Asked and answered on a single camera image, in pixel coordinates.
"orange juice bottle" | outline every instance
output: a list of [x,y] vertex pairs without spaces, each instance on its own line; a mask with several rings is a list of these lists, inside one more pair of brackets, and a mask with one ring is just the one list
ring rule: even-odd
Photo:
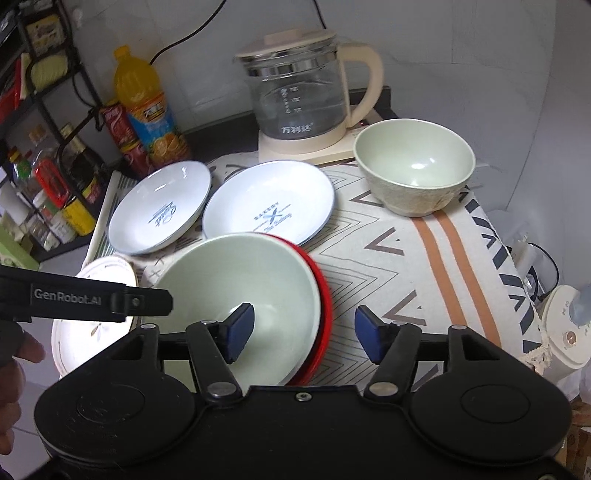
[[119,63],[115,92],[154,164],[162,167],[189,160],[189,146],[174,124],[154,67],[133,57],[127,45],[117,48],[114,55]]

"orange stripe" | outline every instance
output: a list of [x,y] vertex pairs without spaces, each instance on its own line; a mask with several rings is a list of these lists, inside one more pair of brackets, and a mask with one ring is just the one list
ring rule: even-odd
[[413,218],[414,226],[417,227],[418,234],[421,236],[425,249],[427,250],[427,258],[431,264],[431,270],[435,276],[435,281],[443,296],[443,301],[447,307],[447,313],[449,318],[452,320],[454,325],[466,325],[466,318],[460,305],[460,301],[457,299],[456,291],[453,289],[452,281],[449,279],[443,259],[441,258],[441,252],[435,241],[435,236],[427,226],[425,220],[422,218]]
[[462,239],[460,239],[460,235],[457,233],[456,227],[443,210],[438,210],[433,215],[439,221],[439,224],[449,239],[453,256],[456,257],[457,266],[462,273],[466,287],[468,287],[468,292],[470,292],[470,296],[480,317],[480,323],[482,324],[486,338],[500,347],[501,338],[499,337],[499,330],[496,328],[495,319],[486,302],[486,297],[482,292],[476,274],[470,265],[470,260],[468,259],[464,244],[462,243]]

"yellow container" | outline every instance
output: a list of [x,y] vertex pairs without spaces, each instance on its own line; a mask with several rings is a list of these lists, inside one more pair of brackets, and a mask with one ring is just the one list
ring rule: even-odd
[[114,87],[148,155],[157,167],[189,160],[189,147],[174,123],[158,73],[123,45],[114,52],[118,66]]
[[92,233],[96,226],[96,220],[86,210],[82,202],[72,197],[63,208],[64,218],[80,236]]

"green box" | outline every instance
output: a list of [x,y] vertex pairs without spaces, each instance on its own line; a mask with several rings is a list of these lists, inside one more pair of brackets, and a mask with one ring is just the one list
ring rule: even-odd
[[39,263],[16,243],[4,228],[0,226],[0,263],[8,267],[39,270]]

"blue printed logo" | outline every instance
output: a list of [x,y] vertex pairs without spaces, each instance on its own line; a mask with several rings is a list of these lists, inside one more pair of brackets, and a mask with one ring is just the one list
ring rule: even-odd
[[170,219],[173,217],[174,212],[177,211],[177,206],[170,202],[167,205],[164,205],[160,210],[158,210],[150,219],[148,223],[152,223],[155,220],[156,227],[165,225],[169,223]]
[[291,218],[291,213],[286,212],[290,206],[291,203],[281,208],[279,206],[279,202],[275,202],[273,205],[268,206],[265,210],[254,217],[255,220],[263,220],[263,222],[254,228],[254,231],[256,232],[262,229],[263,232],[269,233],[277,225]]

